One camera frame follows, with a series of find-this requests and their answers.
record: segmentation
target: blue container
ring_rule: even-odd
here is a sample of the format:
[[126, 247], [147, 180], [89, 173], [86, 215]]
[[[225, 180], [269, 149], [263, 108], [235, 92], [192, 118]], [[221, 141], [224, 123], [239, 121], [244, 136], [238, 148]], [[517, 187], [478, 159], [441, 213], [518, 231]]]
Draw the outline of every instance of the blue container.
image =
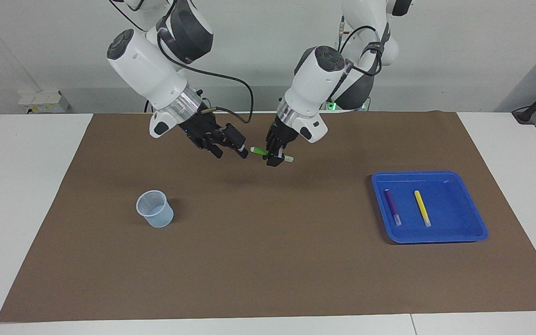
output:
[[[451, 171], [378, 172], [372, 176], [386, 231], [397, 243], [474, 242], [487, 238], [487, 228], [466, 185]], [[402, 225], [396, 226], [384, 195], [393, 195]], [[415, 191], [427, 208], [431, 227], [426, 227]]]

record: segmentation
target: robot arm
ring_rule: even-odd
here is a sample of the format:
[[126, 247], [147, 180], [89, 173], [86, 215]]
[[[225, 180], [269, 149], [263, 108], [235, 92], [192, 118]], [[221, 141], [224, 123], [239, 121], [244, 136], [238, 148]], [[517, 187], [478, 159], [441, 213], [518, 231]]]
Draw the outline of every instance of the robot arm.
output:
[[357, 34], [360, 43], [341, 51], [344, 57], [355, 62], [367, 74], [352, 71], [331, 101], [342, 109], [353, 110], [363, 106], [374, 86], [374, 76], [382, 66], [393, 63], [398, 56], [398, 44], [391, 37], [389, 20], [405, 15], [412, 0], [343, 0], [344, 17]]
[[320, 106], [341, 78], [347, 76], [351, 66], [352, 63], [331, 47], [311, 47], [305, 51], [266, 136], [269, 154], [264, 159], [267, 165], [278, 166], [285, 161], [283, 151], [298, 134], [310, 143], [326, 135], [328, 127], [319, 115]]
[[155, 109], [151, 136], [159, 138], [179, 125], [198, 148], [215, 157], [221, 158], [223, 151], [217, 146], [223, 146], [245, 158], [245, 137], [229, 123], [218, 125], [212, 110], [177, 72], [180, 64], [191, 64], [210, 52], [212, 42], [210, 25], [191, 0], [175, 0], [155, 30], [140, 34], [128, 29], [119, 34], [107, 59], [132, 89], [151, 102]]
[[[324, 101], [334, 101], [349, 110], [364, 104], [374, 85], [374, 76], [398, 55], [398, 44], [390, 36], [389, 19], [404, 15], [411, 2], [343, 0], [345, 19], [357, 30], [361, 43], [349, 48], [345, 44], [340, 53], [324, 46], [304, 53], [266, 137], [268, 155], [264, 159], [268, 165], [278, 166], [285, 161], [283, 151], [298, 134], [310, 143], [326, 134], [328, 128], [319, 116]], [[390, 48], [385, 51], [387, 43]], [[326, 61], [336, 63], [333, 70], [323, 66]]]

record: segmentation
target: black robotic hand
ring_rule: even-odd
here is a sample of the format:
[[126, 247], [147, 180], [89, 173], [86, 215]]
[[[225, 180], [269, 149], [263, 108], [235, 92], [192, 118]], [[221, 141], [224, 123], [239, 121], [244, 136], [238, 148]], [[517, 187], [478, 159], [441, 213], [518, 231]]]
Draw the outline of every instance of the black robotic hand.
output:
[[245, 136], [233, 125], [227, 123], [221, 127], [216, 123], [212, 112], [197, 112], [189, 120], [179, 124], [196, 147], [210, 151], [216, 158], [221, 158], [222, 146], [233, 149], [241, 158], [247, 158], [249, 151], [245, 148]]
[[283, 151], [287, 148], [287, 144], [293, 142], [297, 136], [299, 133], [285, 125], [278, 116], [275, 117], [266, 135], [266, 150], [268, 151], [268, 155], [264, 156], [266, 165], [276, 167], [285, 161]]

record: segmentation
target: white table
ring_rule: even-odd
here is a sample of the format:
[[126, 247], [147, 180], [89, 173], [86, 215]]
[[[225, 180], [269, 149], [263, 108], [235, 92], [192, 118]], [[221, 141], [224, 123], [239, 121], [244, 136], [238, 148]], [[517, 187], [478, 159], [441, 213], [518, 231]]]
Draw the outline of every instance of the white table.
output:
[[[536, 248], [536, 129], [510, 114], [459, 116]], [[0, 308], [91, 117], [0, 115]], [[8, 333], [512, 335], [536, 334], [536, 312], [0, 324]]]

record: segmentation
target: brown mat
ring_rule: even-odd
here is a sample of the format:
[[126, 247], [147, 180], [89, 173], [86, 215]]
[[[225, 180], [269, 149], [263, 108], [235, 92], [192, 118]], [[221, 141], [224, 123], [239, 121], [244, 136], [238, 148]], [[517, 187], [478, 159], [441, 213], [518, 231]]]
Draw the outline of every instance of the brown mat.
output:
[[[153, 140], [149, 118], [94, 116], [0, 322], [536, 310], [536, 251], [456, 114], [328, 114], [276, 169], [179, 129]], [[273, 118], [236, 125], [262, 146]], [[489, 239], [386, 236], [370, 175], [432, 169], [462, 176]], [[135, 211], [149, 189], [175, 209], [166, 228]]]

